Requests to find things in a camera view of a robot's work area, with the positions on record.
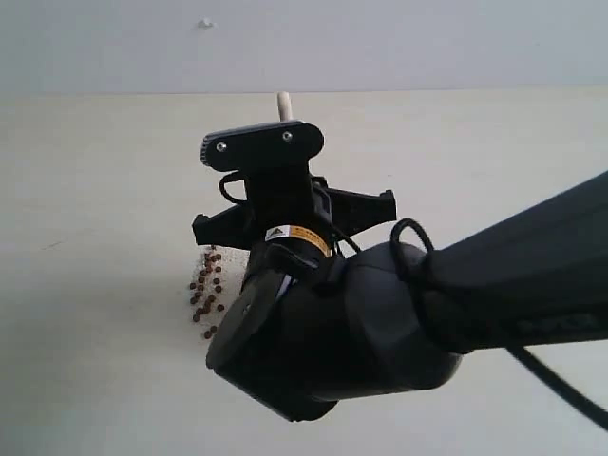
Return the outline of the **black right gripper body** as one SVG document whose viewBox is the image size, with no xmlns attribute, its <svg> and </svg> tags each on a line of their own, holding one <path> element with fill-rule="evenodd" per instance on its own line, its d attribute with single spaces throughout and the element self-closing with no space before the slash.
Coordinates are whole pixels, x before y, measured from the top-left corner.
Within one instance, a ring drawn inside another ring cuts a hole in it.
<svg viewBox="0 0 608 456">
<path fill-rule="evenodd" d="M 285 247 L 331 247 L 331 204 L 314 185 L 306 163 L 238 170 L 245 201 L 239 235 L 242 247 L 259 243 Z"/>
</svg>

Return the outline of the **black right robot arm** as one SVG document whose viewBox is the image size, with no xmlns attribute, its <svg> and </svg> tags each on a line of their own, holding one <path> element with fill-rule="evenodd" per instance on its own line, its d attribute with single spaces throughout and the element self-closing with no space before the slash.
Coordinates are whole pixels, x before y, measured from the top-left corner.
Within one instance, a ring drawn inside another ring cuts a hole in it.
<svg viewBox="0 0 608 456">
<path fill-rule="evenodd" d="M 250 252 L 207 367 L 292 421 L 338 402 L 433 390 L 464 355 L 507 351 L 600 427 L 604 408 L 532 354 L 607 336 L 607 178 L 598 175 L 445 249 L 403 218 L 352 256 L 248 234 L 231 208 L 197 216 L 198 244 Z"/>
</svg>

